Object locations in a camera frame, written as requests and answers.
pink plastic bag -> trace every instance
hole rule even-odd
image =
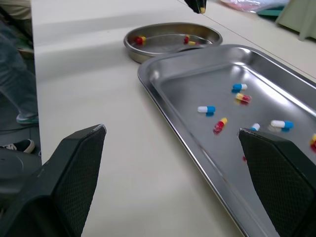
[[[239,11],[258,12],[265,9],[286,6],[289,0],[221,0],[229,7]]]

rectangular metal tray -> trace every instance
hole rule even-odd
[[[260,131],[291,140],[316,164],[309,141],[316,132],[316,84],[266,54],[223,45],[146,61],[138,77],[196,165],[246,236],[278,237],[251,181],[237,134],[259,123]],[[252,96],[238,104],[232,86],[245,83]],[[198,106],[216,107],[213,116]],[[228,123],[215,135],[214,125]],[[289,132],[271,131],[271,120],[290,120]]]

stainless steel tray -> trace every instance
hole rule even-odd
[[[198,45],[184,44],[185,35]],[[138,45],[134,42],[138,36],[145,36],[146,42]],[[164,23],[137,28],[124,38],[129,56],[138,63],[149,58],[170,53],[216,46],[222,43],[222,36],[215,30],[192,23]]]
[[[294,128],[277,135],[293,141],[316,164],[309,141],[316,132],[316,84],[266,54],[242,45],[223,45],[146,61],[138,77],[218,197],[246,236],[278,237],[251,181],[238,140],[239,128],[259,123],[270,131],[273,119]],[[236,104],[231,92],[245,83],[252,96]],[[216,106],[212,117],[198,106]],[[223,131],[213,127],[228,118]]]

tray rim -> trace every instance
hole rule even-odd
[[[151,25],[146,25],[146,26],[142,26],[142,27],[138,27],[136,29],[133,29],[131,30],[130,32],[128,32],[125,37],[124,37],[124,40],[123,40],[123,43],[124,43],[124,46],[134,52],[134,53],[138,53],[140,55],[143,55],[143,56],[149,56],[149,57],[157,57],[157,56],[161,56],[161,55],[169,55],[171,53],[168,53],[168,52],[162,52],[162,53],[153,53],[153,52],[148,52],[148,51],[143,51],[143,50],[140,50],[140,49],[137,49],[135,47],[133,47],[129,42],[128,42],[128,37],[134,32],[134,31],[138,31],[138,30],[141,30],[141,29],[144,29],[144,28],[147,28],[147,27],[154,27],[154,26],[166,26],[166,25],[175,25],[175,24],[179,24],[179,25],[193,25],[193,26],[199,26],[199,27],[205,27],[209,30],[212,30],[214,31],[215,33],[218,34],[219,36],[219,39],[218,41],[216,41],[215,43],[212,43],[212,44],[209,44],[207,45],[206,47],[212,47],[212,46],[219,46],[222,42],[223,42],[223,37],[222,35],[216,31],[215,29],[211,28],[211,27],[208,27],[208,26],[204,26],[204,25],[200,25],[200,24],[195,24],[195,23],[190,23],[190,22],[168,22],[168,23],[160,23],[160,24],[151,24]],[[180,48],[178,49],[178,51],[182,51],[182,50],[185,50],[187,48],[204,48],[205,46],[203,45],[187,45],[183,48]]]
[[[310,79],[299,74],[298,72],[294,71],[293,69],[289,68],[288,66],[284,65],[283,63],[277,61],[276,59],[272,58],[271,56],[255,49],[255,48],[245,46],[245,45],[240,45],[240,44],[225,44],[225,45],[220,45],[218,47],[221,47],[221,48],[238,47],[238,48],[251,50],[251,51],[259,54],[260,56],[266,58],[271,63],[274,63],[277,66],[281,67],[283,70],[292,74],[297,79],[307,83],[309,86],[314,87],[316,89],[315,82],[311,81]],[[178,139],[181,141],[181,143],[183,144],[183,146],[185,147],[185,149],[189,153],[190,157],[192,158],[192,160],[194,161],[194,163],[198,167],[199,171],[202,173],[204,178],[207,180],[207,182],[211,186],[212,190],[215,192],[216,196],[221,201],[223,207],[227,210],[229,215],[232,217],[233,221],[236,223],[236,225],[238,226],[240,231],[247,237],[249,237],[249,236],[256,236],[256,237],[270,236],[269,235],[270,232],[263,225],[261,225],[260,219],[253,218],[256,216],[251,213],[252,209],[250,209],[250,207],[241,205],[241,203],[238,200],[234,200],[233,202],[231,202],[232,200],[227,200],[226,199],[227,197],[226,198],[223,197],[223,196],[227,196],[227,193],[229,195],[232,195],[231,197],[236,197],[236,194],[232,190],[228,190],[229,192],[225,193],[222,190],[223,188],[219,187],[220,186],[219,180],[212,180],[210,178],[210,176],[203,169],[202,165],[200,164],[200,161],[197,158],[198,156],[203,154],[203,152],[196,152],[197,148],[199,149],[199,147],[198,147],[198,144],[196,144],[196,141],[193,138],[190,138],[190,132],[185,129],[184,125],[181,123],[180,119],[177,118],[177,116],[172,115],[172,113],[170,112],[171,109],[169,108],[168,103],[166,103],[164,101],[164,99],[162,98],[162,96],[159,95],[159,93],[154,88],[154,86],[149,81],[149,79],[147,78],[146,80],[149,81],[150,87],[148,87],[146,82],[142,80],[142,76],[146,76],[147,67],[150,66],[152,63],[154,63],[156,61],[163,60],[163,59],[167,59],[167,58],[181,57],[184,55],[197,54],[197,53],[199,53],[200,50],[191,50],[191,51],[185,51],[185,52],[169,54],[169,55],[165,55],[165,56],[161,56],[161,57],[151,58],[151,59],[147,60],[146,62],[144,62],[139,67],[138,73],[137,73],[138,79],[140,80],[140,82],[142,83],[142,85],[144,86],[146,91],[149,93],[151,99],[154,101],[156,106],[159,108],[160,112],[163,114],[165,119],[168,121],[169,125],[171,126],[171,128],[173,129],[175,134],[177,135]],[[214,167],[212,164],[211,164],[211,166],[208,166],[207,168],[213,168],[212,171],[215,171],[215,172],[217,171],[217,168]],[[219,178],[220,175],[217,174],[214,176],[212,174],[212,176],[213,176],[212,178],[217,179],[217,178]]]

blue and white capsule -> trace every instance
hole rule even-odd
[[[280,127],[280,128],[293,128],[294,123],[290,121],[280,121],[280,120],[272,120],[271,126],[273,127]]]
[[[199,106],[197,108],[197,111],[200,113],[213,113],[215,112],[214,106]]]
[[[251,130],[255,130],[255,131],[259,131],[259,129],[260,129],[260,124],[255,123],[250,129],[251,129]]]
[[[246,84],[235,84],[233,85],[234,90],[247,90],[248,86]]]

